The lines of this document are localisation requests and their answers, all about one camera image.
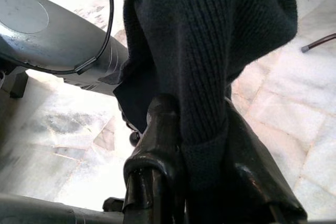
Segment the black cable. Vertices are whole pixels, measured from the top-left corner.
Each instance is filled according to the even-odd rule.
[[[91,59],[85,61],[84,63],[75,67],[72,70],[51,70],[51,69],[46,69],[46,68],[42,68],[42,67],[33,66],[29,63],[24,63],[24,62],[16,60],[16,59],[10,59],[10,61],[12,63],[14,63],[15,65],[25,67],[25,68],[29,68],[29,69],[34,69],[34,70],[41,71],[41,72],[44,72],[44,73],[59,74],[59,75],[79,73],[83,68],[85,68],[86,66],[88,66],[88,65],[94,63],[96,60],[98,60],[99,57],[102,56],[102,54],[104,53],[104,51],[105,51],[105,49],[106,49],[106,47],[109,43],[110,35],[111,35],[111,31],[112,31],[112,24],[113,24],[114,0],[109,0],[109,3],[110,3],[110,16],[109,16],[109,22],[108,22],[108,25],[107,25],[107,31],[106,31],[105,39],[104,39],[104,42],[103,42],[98,54],[95,57],[92,57]]]

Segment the dark green knit sweater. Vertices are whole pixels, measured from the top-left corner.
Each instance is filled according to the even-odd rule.
[[[130,60],[116,96],[141,131],[157,93],[180,103],[192,190],[216,186],[227,126],[225,89],[244,66],[297,32],[296,0],[125,0]]]

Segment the sweater sleeve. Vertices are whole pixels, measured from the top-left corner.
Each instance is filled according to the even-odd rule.
[[[295,0],[125,0],[124,20],[130,66],[152,59],[158,92],[179,101],[191,189],[216,186],[228,80],[295,35]]]

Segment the marble floor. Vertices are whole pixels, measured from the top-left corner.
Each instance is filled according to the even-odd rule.
[[[101,28],[108,0],[52,0]],[[123,0],[112,34],[125,44]],[[265,143],[310,220],[336,219],[336,41],[300,50],[336,32],[335,0],[298,0],[299,32],[248,65],[233,101]],[[132,147],[113,97],[28,71],[23,99],[0,91],[0,192],[100,210],[123,197]]]

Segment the gray metal tube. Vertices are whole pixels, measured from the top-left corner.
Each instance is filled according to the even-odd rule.
[[[1,224],[122,224],[123,214],[0,194]]]

